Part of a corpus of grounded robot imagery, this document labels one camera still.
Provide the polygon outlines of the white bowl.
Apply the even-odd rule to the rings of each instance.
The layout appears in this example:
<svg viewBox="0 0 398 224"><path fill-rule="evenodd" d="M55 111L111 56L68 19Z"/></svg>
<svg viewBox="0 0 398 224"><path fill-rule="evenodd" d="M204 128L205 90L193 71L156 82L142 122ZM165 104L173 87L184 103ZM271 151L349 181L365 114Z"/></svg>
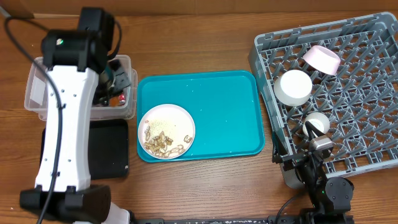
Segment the white bowl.
<svg viewBox="0 0 398 224"><path fill-rule="evenodd" d="M275 97L284 105L301 106L311 95L312 80L301 70L289 70L274 83Z"/></svg>

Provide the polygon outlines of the black tray bin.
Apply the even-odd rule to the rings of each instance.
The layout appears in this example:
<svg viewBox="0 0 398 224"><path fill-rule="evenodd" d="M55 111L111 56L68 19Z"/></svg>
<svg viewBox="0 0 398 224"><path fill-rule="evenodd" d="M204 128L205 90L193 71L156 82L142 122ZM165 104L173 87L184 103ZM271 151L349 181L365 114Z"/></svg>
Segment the black tray bin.
<svg viewBox="0 0 398 224"><path fill-rule="evenodd" d="M88 165L93 180L127 177L129 128L126 120L90 122Z"/></svg>

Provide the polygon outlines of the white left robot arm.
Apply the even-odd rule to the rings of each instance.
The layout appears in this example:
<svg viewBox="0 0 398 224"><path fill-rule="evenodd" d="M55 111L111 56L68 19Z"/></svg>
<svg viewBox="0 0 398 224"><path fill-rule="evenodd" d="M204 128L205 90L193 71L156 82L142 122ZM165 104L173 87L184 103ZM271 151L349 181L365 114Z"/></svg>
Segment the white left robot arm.
<svg viewBox="0 0 398 224"><path fill-rule="evenodd" d="M132 223L131 211L111 200L107 185L92 185L88 164L91 108L119 96L131 82L113 43L120 25L100 7L84 7L74 30L50 29L38 70L48 91L45 141L33 189L20 193L21 208L39 221Z"/></svg>

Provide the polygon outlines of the orange carrot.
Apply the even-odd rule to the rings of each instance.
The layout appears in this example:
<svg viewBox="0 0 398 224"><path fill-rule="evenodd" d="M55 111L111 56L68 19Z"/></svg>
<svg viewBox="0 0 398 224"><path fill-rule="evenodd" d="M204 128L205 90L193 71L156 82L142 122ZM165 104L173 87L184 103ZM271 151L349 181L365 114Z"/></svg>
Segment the orange carrot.
<svg viewBox="0 0 398 224"><path fill-rule="evenodd" d="M120 100L119 96L115 96L109 99L109 105L112 107L119 106Z"/></svg>

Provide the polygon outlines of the red snack wrapper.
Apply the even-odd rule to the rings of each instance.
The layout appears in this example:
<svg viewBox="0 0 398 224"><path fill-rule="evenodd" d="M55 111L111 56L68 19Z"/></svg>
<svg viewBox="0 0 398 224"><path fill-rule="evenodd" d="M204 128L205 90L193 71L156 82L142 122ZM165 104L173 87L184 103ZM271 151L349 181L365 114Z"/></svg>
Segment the red snack wrapper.
<svg viewBox="0 0 398 224"><path fill-rule="evenodd" d="M124 94L119 95L119 106L125 105L126 104L126 97Z"/></svg>

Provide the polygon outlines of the white plate with food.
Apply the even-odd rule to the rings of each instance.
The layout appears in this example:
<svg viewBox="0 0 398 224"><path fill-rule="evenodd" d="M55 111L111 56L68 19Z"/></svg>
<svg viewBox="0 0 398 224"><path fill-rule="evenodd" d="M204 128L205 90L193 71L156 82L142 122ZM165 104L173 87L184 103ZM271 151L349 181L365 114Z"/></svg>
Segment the white plate with food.
<svg viewBox="0 0 398 224"><path fill-rule="evenodd" d="M166 161L181 157L191 148L195 131L195 122L187 110L162 104L143 115L137 138L146 155Z"/></svg>

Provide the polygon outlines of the white plastic cup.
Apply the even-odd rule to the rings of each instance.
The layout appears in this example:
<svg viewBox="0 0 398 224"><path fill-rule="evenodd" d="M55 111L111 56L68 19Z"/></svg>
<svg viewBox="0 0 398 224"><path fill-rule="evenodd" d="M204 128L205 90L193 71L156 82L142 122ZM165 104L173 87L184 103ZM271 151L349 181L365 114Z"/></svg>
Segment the white plastic cup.
<svg viewBox="0 0 398 224"><path fill-rule="evenodd" d="M313 112L310 113L306 116L304 123L309 121L316 127L319 131L321 131L323 134L326 134L330 128L330 122L328 117L319 112Z"/></svg>

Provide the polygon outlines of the grey dishwasher rack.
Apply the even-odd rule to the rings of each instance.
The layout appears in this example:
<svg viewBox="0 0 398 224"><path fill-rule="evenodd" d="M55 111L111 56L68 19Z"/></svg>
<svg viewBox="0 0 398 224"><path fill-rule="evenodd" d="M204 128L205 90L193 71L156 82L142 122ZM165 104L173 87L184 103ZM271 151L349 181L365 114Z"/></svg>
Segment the grey dishwasher rack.
<svg viewBox="0 0 398 224"><path fill-rule="evenodd" d="M336 76L319 72L302 56L314 45L341 60ZM266 105L272 132L288 154L309 141L305 117L330 121L334 144L323 168L328 177L349 177L397 165L397 19L388 12L258 35L249 64ZM307 73L313 88L302 106L286 106L274 94L285 72Z"/></svg>

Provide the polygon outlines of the teal plastic tray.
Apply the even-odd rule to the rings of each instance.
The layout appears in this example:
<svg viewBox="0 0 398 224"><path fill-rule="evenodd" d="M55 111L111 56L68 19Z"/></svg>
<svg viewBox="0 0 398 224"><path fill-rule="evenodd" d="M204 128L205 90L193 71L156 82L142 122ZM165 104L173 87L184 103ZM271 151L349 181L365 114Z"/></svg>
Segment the teal plastic tray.
<svg viewBox="0 0 398 224"><path fill-rule="evenodd" d="M253 156L265 145L256 80L245 70L150 76L137 86L137 120L173 104L195 123L192 146L177 161Z"/></svg>

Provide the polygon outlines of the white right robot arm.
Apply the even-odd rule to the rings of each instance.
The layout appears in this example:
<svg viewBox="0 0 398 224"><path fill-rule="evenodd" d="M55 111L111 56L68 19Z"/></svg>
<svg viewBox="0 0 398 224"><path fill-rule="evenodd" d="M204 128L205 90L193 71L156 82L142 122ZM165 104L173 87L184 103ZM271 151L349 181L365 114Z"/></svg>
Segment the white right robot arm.
<svg viewBox="0 0 398 224"><path fill-rule="evenodd" d="M308 150L288 155L276 133L272 133L272 161L282 164L285 171L294 171L305 190L294 195L279 209L276 216L269 216L269 223L292 224L354 224L354 218L346 215L351 210L354 185L344 177L328 178L323 162L333 150L333 141L311 122L305 122L310 144ZM303 208L298 215L283 215L296 198L308 193L311 208Z"/></svg>

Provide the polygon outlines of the clear plastic bin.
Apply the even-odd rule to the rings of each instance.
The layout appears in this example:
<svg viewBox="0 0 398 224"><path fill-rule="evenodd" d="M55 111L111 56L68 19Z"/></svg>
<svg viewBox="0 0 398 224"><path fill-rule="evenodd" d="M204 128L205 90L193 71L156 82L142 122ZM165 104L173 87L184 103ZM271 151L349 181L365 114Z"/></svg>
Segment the clear plastic bin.
<svg viewBox="0 0 398 224"><path fill-rule="evenodd" d="M126 97L126 104L122 106L95 106L91 109L91 120L107 119L132 119L136 112L137 72L131 66L131 59L127 55L117 55L116 59L122 61L123 67L127 70L131 86L127 87L123 94ZM32 64L25 89L24 107L28 111L38 114L39 119L47 119L47 86L45 77Z"/></svg>

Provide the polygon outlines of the pink bowl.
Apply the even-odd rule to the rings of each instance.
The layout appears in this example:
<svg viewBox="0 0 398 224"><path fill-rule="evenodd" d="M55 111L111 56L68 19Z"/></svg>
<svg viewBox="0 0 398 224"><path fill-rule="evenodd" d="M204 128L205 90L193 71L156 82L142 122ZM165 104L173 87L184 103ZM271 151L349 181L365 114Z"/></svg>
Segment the pink bowl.
<svg viewBox="0 0 398 224"><path fill-rule="evenodd" d="M302 58L311 67L327 75L336 76L340 66L340 58L333 51L320 45L314 45Z"/></svg>

